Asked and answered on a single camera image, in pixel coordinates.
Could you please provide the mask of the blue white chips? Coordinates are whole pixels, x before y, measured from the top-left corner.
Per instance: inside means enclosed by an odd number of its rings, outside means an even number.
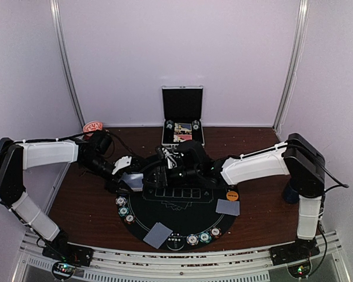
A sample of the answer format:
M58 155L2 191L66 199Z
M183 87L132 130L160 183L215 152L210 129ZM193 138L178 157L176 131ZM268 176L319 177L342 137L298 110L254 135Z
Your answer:
M115 199L115 204L118 207L123 207L127 204L127 199L125 197L119 196Z
M196 246L199 243L199 238L195 234L190 234L186 237L186 241L190 246Z

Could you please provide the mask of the grey blue card deck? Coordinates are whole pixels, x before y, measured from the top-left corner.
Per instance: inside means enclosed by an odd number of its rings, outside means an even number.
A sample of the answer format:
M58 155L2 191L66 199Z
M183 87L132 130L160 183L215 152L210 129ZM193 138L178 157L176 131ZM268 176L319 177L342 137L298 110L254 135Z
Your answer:
M133 191L142 192L144 188L144 175L142 173L124 173L121 180Z

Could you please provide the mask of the green chips seat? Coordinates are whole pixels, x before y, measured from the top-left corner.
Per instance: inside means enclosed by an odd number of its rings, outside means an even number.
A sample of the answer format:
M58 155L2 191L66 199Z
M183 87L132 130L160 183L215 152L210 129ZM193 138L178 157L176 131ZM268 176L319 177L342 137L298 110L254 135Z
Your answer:
M208 244L212 240L212 237L209 232L202 232L199 233L198 239L201 243Z
M125 217L129 213L129 209L125 206L122 206L118 209L118 214L120 217Z

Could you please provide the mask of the orange chips seat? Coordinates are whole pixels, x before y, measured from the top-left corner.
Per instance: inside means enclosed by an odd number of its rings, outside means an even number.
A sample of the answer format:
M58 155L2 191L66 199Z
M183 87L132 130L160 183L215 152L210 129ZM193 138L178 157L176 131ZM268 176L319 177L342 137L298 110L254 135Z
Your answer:
M133 224L135 222L135 216L133 214L127 214L124 218L126 224Z
M221 232L221 229L219 227L213 227L210 230L210 234L211 234L212 238L217 239L217 238L221 237L222 232Z

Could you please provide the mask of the orange big blind button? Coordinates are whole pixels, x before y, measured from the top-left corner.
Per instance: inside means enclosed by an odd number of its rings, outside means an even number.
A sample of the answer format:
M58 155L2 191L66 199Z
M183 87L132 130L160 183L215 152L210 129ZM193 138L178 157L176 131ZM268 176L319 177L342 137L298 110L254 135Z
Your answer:
M226 193L226 198L231 202L235 202L239 199L239 194L234 190L230 190Z

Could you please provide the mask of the blue card seat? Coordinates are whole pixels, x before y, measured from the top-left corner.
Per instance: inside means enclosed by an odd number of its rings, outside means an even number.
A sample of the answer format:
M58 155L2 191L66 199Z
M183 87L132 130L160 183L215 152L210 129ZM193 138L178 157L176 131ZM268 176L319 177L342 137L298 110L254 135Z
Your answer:
M240 202L218 199L215 212L218 214L239 216L240 215Z
M173 231L170 228L160 222L157 222L143 238L143 241L153 248L159 249L172 234L172 232Z

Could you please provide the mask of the blue card front seat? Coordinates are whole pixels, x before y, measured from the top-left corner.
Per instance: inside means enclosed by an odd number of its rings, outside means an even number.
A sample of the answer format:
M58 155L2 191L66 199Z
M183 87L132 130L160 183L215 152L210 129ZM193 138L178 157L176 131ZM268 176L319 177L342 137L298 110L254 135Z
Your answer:
M170 228L160 222L157 222L143 238L143 241L153 248L159 249L172 234L172 232L173 231Z

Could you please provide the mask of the orange chips front seat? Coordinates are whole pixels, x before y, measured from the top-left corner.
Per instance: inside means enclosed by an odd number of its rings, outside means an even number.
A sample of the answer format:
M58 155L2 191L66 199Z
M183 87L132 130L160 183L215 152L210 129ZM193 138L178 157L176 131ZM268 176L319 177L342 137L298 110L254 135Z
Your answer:
M217 239L217 238L221 237L222 232L221 232L221 229L219 227L213 227L210 230L210 234L211 234L212 238Z

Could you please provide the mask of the green chips front seat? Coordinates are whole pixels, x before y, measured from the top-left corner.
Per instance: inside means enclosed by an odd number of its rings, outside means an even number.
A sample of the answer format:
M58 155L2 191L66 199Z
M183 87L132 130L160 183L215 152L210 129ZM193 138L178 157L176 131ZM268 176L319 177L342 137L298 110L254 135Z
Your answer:
M209 232L202 232L199 233L198 239L201 243L208 244L212 240L212 237Z

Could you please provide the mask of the blue white chips front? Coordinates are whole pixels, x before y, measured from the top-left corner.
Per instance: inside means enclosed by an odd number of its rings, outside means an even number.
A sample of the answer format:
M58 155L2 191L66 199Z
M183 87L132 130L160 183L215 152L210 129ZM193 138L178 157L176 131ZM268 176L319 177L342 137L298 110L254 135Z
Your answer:
M186 241L190 246L196 246L199 243L199 238L195 234L190 234L186 237Z

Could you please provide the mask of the clear round dealer button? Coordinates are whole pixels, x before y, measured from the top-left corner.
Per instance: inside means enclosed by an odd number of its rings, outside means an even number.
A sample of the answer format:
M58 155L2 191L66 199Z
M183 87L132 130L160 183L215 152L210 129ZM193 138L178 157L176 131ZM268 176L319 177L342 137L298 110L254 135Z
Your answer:
M179 233L171 233L166 240L166 246L172 251L180 251L184 248L185 238Z

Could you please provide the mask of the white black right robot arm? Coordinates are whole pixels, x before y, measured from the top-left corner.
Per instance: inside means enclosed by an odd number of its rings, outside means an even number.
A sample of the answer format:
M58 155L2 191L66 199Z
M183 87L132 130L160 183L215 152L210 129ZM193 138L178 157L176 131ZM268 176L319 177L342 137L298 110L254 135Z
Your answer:
M270 128L207 127L205 150L213 159L240 155L268 148L279 139ZM183 236L197 233L220 219L223 234L184 251L221 251L263 247L293 241L297 232L298 205L282 199L289 176L271 176L242 182L237 186L240 215L220 216L212 204L186 203L184 209L166 207L161 201L146 201L138 210L143 223L151 228L161 222Z

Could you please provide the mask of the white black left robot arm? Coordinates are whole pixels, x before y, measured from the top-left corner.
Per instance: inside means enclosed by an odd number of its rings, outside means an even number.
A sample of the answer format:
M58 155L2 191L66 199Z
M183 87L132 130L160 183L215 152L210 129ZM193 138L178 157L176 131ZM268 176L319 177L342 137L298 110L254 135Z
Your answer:
M50 244L51 253L61 261L69 260L73 249L64 241L65 232L32 199L35 183L42 180L44 192L56 171L73 163L108 182L117 182L121 172L141 157L120 140L129 155L107 160L104 155L114 137L110 131L96 130L60 138L0 139L0 204Z

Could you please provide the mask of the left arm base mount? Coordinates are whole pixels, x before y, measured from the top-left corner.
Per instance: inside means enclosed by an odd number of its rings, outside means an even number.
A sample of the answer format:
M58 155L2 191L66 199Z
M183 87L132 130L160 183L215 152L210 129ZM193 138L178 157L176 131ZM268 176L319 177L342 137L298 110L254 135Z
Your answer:
M91 265L94 250L90 247L69 243L68 235L64 230L57 229L56 236L52 240L46 239L36 230L34 232L45 244L43 256L78 267Z

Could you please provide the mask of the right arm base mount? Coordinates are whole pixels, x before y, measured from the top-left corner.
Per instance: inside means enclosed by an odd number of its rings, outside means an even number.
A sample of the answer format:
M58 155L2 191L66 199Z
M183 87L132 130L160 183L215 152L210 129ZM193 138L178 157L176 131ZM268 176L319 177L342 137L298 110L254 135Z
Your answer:
M274 266L307 260L320 254L316 236L305 240L297 238L292 243L274 246L269 249Z

